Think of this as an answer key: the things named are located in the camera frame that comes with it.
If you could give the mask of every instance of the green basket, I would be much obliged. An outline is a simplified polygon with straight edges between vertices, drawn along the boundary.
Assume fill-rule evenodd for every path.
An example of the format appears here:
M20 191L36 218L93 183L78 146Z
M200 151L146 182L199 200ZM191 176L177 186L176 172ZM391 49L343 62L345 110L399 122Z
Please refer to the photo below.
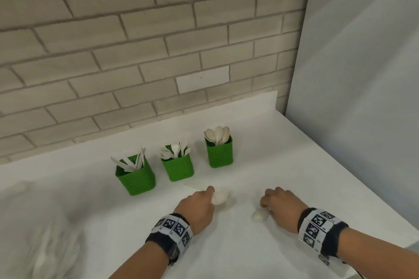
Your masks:
M233 138L231 135L228 141L222 145L215 145L207 139L205 139L205 142L211 168L218 168L233 163Z
M167 175L172 182L190 178L194 175L194 166L192 165L189 154L184 157L171 160L161 159L161 162L163 162Z
M128 159L135 163L137 155L128 157ZM144 157L144 166L140 170L125 172L123 168L117 166L115 175L132 196L152 190L156 186L155 175L146 157Z

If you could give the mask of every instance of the white wall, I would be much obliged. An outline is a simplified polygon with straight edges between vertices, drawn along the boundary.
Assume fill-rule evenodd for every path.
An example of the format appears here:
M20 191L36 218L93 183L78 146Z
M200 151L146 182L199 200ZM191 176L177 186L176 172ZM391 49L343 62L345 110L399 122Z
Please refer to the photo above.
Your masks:
M287 117L419 228L419 0L309 0Z

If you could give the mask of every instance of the white tabletop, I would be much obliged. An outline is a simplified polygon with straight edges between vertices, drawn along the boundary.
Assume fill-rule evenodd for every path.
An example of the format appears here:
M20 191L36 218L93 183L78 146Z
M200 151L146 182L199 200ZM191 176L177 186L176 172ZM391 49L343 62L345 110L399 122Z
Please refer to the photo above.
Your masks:
M189 250L165 278L348 278L345 266L331 271L295 235L278 229L271 218L253 223L266 188L292 190L309 206L324 208L351 227L402 247L419 241L419 231L339 165L324 150L275 111L276 93L263 94L127 133L59 150L0 167L0 185L36 180L54 192L72 221L86 231L82 278L112 274L143 243L158 219L194 192L184 185L229 187L234 196L217 208L213 223L193 238ZM234 163L208 165L203 131L227 125ZM158 147L185 137L192 147L195 175L170 182ZM130 197L115 178L109 156L118 150L147 147L157 185Z

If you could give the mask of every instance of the brick wall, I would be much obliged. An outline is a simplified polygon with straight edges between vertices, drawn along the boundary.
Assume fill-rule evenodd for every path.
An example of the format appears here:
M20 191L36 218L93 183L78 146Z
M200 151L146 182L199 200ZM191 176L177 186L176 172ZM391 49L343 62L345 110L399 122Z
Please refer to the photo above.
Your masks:
M261 91L283 112L305 7L0 0L0 163Z

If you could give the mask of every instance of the hand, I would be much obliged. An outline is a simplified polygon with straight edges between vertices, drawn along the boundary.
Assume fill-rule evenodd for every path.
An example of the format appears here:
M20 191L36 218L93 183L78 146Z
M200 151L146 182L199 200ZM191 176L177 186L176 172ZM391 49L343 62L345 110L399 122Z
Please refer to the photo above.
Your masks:
M191 225L194 235L202 232L212 221L214 205L211 204L214 187L208 187L206 191L195 192L181 200L173 213L181 214Z
M301 213L308 208L294 193L280 187L265 191L265 196L261 198L261 207L269 209L279 227L296 234Z

